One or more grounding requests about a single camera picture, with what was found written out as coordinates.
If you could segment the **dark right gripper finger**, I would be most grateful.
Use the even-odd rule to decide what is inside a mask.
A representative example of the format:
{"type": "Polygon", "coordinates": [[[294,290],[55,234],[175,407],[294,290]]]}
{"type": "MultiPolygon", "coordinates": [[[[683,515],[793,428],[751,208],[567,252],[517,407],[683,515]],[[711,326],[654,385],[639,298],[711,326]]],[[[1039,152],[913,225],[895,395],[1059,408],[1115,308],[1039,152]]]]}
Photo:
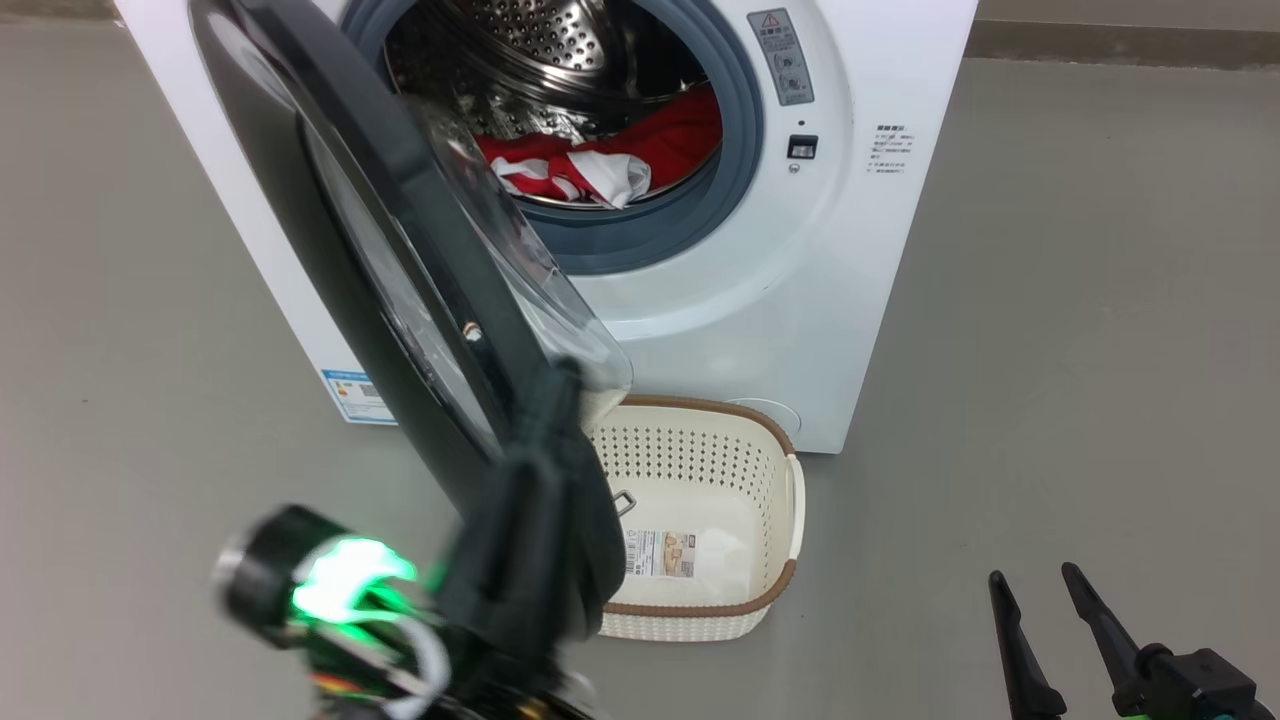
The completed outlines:
{"type": "Polygon", "coordinates": [[[1091,629],[1103,660],[1114,688],[1115,711],[1120,717],[1147,716],[1146,679],[1137,665],[1139,646],[1076,564],[1062,564],[1062,579],[1078,618],[1091,629]]]}
{"type": "Polygon", "coordinates": [[[1062,720],[1068,706],[1047,682],[1021,629],[1021,610],[1000,570],[988,575],[988,591],[1011,720],[1062,720]]]}

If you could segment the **round drain filter cover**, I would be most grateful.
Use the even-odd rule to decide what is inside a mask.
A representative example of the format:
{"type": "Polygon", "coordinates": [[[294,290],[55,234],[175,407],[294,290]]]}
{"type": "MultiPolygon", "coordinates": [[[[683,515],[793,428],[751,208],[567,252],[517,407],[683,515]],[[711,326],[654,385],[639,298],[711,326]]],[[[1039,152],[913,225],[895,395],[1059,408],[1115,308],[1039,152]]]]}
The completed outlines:
{"type": "Polygon", "coordinates": [[[768,416],[788,437],[792,446],[799,447],[797,437],[803,428],[803,420],[787,405],[768,398],[731,398],[730,404],[749,407],[768,416]]]}

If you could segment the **red garment large white panel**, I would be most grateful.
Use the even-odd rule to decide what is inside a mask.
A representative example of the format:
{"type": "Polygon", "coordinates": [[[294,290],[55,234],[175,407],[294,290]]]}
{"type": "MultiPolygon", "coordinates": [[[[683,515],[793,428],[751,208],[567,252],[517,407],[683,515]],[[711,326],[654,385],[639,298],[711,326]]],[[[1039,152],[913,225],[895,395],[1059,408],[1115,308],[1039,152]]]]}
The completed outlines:
{"type": "Polygon", "coordinates": [[[572,147],[576,154],[628,155],[645,163],[649,190],[678,184],[717,150],[722,140],[721,110],[713,88],[698,86],[604,138],[572,147]]]}

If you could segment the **cream perforated basket brown rim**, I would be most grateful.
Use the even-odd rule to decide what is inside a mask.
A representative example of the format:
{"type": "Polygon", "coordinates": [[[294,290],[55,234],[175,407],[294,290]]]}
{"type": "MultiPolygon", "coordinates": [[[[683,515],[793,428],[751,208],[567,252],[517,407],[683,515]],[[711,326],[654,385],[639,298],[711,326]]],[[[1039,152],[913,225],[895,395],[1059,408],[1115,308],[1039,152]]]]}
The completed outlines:
{"type": "Polygon", "coordinates": [[[803,548],[805,477],[788,437],[749,407],[634,396],[596,424],[591,442],[623,537],[698,537],[692,579],[623,570],[602,634],[705,643],[753,632],[787,589],[803,548]]]}

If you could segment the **grey warning sticker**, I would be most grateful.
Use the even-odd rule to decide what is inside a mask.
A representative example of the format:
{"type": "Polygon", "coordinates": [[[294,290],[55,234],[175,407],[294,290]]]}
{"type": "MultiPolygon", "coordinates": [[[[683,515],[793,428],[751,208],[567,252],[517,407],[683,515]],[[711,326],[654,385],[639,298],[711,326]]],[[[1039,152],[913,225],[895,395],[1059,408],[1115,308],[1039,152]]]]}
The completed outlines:
{"type": "Polygon", "coordinates": [[[781,106],[815,101],[809,65],[795,24],[785,8],[748,14],[781,106]]]}

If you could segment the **white front-load washing machine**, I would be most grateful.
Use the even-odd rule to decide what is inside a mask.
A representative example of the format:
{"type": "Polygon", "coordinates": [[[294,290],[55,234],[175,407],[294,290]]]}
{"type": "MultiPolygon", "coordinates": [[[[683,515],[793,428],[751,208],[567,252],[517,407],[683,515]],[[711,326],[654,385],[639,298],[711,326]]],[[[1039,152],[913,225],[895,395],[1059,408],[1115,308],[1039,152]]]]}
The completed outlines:
{"type": "Polygon", "coordinates": [[[716,1],[763,92],[748,196],[654,266],[577,275],[552,255],[620,341],[636,392],[768,398],[801,418],[803,452],[838,454],[979,0],[716,1]],[[748,23],[774,8],[795,24],[814,102],[778,102],[748,23]],[[788,160],[790,135],[818,136],[815,159],[788,160]]]}

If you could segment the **black round washer door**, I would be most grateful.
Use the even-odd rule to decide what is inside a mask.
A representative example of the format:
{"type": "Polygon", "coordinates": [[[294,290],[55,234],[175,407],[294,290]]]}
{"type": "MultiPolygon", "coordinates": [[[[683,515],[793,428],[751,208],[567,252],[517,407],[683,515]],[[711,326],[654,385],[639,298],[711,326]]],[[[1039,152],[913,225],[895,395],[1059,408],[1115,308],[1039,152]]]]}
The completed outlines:
{"type": "Polygon", "coordinates": [[[312,0],[187,0],[239,150],[367,386],[472,507],[522,401],[577,363],[573,442],[634,370],[461,123],[394,96],[312,0]]]}

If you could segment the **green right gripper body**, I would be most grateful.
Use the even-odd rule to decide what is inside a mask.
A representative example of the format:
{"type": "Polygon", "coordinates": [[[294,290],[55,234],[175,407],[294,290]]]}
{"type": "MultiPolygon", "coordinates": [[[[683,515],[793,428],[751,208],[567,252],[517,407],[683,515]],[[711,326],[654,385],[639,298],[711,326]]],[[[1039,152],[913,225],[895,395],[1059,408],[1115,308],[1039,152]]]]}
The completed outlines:
{"type": "Polygon", "coordinates": [[[1158,660],[1171,659],[1165,644],[1140,647],[1132,660],[1130,676],[1117,689],[1117,714],[1124,720],[1179,720],[1178,703],[1166,680],[1157,678],[1158,660]]]}

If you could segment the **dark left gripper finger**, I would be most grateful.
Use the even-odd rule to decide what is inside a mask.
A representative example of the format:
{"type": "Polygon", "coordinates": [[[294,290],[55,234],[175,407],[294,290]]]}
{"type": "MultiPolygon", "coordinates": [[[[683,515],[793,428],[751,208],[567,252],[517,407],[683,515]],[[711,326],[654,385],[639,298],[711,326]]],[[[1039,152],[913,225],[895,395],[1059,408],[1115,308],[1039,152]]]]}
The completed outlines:
{"type": "Polygon", "coordinates": [[[556,357],[520,409],[500,468],[500,548],[508,561],[538,553],[545,543],[556,552],[577,543],[584,510],[581,395],[580,363],[556,357]]]}

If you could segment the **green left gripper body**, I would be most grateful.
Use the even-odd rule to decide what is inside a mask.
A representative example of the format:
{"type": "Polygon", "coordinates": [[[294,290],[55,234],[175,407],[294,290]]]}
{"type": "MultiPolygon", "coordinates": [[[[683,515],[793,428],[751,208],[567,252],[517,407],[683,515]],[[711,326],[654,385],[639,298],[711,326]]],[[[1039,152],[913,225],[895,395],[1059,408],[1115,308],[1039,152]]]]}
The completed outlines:
{"type": "Polygon", "coordinates": [[[559,655],[620,587],[616,503],[596,473],[499,471],[429,571],[288,505],[225,551],[218,585],[232,620],[302,657],[316,720],[594,720],[559,655]]]}

